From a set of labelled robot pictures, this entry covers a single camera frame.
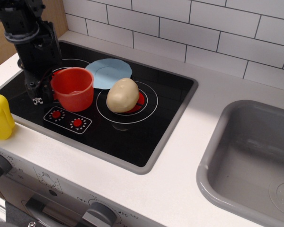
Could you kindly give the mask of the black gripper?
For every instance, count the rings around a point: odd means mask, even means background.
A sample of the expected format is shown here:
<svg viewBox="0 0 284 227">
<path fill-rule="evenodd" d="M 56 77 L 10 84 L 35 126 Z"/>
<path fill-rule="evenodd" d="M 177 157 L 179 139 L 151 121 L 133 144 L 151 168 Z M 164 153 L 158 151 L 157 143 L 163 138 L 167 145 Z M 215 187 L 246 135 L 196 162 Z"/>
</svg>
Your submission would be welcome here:
<svg viewBox="0 0 284 227">
<path fill-rule="evenodd" d="M 54 101 L 51 87 L 53 67 L 61 63 L 61 51 L 54 24 L 39 21 L 39 31 L 32 39 L 15 44 L 18 65 L 24 70 L 25 85 L 34 105 Z"/>
</svg>

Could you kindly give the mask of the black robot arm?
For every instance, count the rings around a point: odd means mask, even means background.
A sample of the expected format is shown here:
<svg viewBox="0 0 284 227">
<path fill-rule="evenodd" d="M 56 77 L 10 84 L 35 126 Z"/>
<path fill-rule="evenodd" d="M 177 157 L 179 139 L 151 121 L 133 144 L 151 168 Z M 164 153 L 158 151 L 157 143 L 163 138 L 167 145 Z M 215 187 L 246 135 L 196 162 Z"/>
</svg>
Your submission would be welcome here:
<svg viewBox="0 0 284 227">
<path fill-rule="evenodd" d="M 46 8 L 41 0 L 0 0 L 0 22 L 4 36 L 14 44 L 18 66 L 25 75 L 25 87 L 35 105 L 54 100 L 53 69 L 62 62 L 52 22 L 42 20 Z"/>
</svg>

